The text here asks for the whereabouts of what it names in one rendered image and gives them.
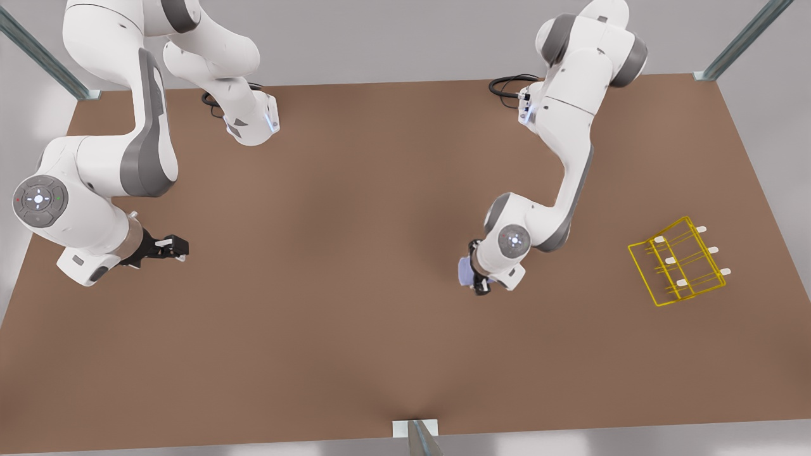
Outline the silver frame post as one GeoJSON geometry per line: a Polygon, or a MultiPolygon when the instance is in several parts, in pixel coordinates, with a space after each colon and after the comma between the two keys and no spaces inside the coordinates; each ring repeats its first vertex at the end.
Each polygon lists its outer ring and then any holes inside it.
{"type": "Polygon", "coordinates": [[[793,2],[794,0],[768,0],[706,69],[693,72],[693,80],[699,82],[718,80],[793,2]]]}
{"type": "Polygon", "coordinates": [[[35,61],[53,80],[57,81],[76,100],[98,100],[101,95],[99,90],[90,90],[76,78],[64,64],[55,58],[40,41],[17,20],[11,13],[0,6],[0,32],[21,49],[26,55],[35,61]]]}
{"type": "Polygon", "coordinates": [[[393,421],[393,438],[407,438],[409,456],[444,456],[437,436],[437,419],[393,421]]]}

